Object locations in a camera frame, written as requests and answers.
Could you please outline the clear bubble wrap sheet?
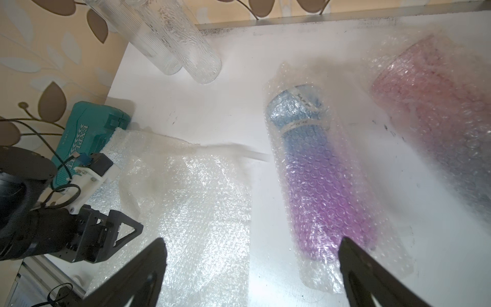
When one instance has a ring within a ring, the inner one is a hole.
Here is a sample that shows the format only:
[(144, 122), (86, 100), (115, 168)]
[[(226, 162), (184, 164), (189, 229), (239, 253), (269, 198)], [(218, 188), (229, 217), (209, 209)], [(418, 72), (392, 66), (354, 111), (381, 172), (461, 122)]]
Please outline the clear bubble wrap sheet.
[(120, 175), (90, 205), (120, 211), (143, 232), (103, 262), (94, 291), (152, 241), (168, 251), (159, 306), (248, 303), (251, 191), (246, 148), (201, 146), (137, 130), (117, 130), (102, 151)]

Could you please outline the clear ribbed glass vase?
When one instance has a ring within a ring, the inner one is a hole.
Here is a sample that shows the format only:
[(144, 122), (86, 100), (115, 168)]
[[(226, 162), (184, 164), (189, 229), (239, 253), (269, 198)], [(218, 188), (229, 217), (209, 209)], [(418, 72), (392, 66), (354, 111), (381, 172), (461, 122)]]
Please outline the clear ribbed glass vase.
[(199, 84), (209, 84), (219, 75), (222, 62), (178, 1), (127, 1), (162, 38), (166, 47)]

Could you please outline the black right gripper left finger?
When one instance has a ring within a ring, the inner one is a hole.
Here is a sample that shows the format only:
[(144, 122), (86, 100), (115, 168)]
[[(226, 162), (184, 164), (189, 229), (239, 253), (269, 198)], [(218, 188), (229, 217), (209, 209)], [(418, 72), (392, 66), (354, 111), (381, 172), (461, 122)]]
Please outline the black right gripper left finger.
[(156, 306), (167, 255), (163, 238), (157, 238), (78, 305)]

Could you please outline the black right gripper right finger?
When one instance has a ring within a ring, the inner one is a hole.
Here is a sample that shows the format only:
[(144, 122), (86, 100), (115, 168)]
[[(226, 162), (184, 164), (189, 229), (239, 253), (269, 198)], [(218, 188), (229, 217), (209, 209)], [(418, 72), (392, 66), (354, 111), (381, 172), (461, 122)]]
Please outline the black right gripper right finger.
[(352, 239), (341, 240), (338, 258), (350, 306), (428, 306)]

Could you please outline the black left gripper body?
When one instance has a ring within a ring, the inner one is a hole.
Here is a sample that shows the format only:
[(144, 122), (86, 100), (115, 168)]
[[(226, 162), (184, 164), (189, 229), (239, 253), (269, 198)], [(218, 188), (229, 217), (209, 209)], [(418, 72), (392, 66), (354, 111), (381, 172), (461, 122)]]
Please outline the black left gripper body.
[(108, 215), (83, 205), (74, 220), (74, 233), (57, 257), (66, 262), (104, 262), (118, 251), (119, 212)]

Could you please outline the purple vase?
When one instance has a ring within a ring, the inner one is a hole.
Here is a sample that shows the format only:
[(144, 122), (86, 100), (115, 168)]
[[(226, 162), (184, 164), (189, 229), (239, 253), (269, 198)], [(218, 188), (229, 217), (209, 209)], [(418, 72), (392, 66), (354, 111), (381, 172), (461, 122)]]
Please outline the purple vase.
[(352, 239), (398, 278), (413, 260), (368, 181), (320, 76), (282, 63), (266, 84), (264, 117), (300, 280), (344, 293), (338, 250)]

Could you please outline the pink vase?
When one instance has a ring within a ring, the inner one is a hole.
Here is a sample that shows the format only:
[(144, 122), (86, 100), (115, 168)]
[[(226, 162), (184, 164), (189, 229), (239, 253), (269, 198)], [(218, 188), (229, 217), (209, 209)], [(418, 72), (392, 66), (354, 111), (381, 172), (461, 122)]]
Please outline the pink vase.
[(387, 37), (365, 88), (447, 188), (490, 222), (490, 65), (440, 32)]

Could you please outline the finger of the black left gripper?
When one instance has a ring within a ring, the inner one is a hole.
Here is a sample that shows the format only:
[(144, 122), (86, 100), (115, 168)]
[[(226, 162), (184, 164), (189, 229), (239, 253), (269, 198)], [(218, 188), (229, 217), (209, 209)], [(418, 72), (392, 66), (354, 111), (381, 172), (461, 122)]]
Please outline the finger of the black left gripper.
[(109, 212), (109, 253), (116, 253), (142, 234), (144, 226), (120, 211)]

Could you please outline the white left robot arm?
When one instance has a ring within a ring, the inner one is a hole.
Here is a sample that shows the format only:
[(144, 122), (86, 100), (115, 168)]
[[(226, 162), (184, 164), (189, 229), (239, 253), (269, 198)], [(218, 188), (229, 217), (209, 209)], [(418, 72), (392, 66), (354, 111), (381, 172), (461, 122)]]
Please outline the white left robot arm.
[(110, 259), (141, 235), (143, 225), (120, 211), (103, 214), (86, 202), (119, 168), (103, 153), (73, 157), (73, 180), (40, 197), (58, 172), (41, 155), (1, 147), (1, 260), (50, 254), (66, 262)]

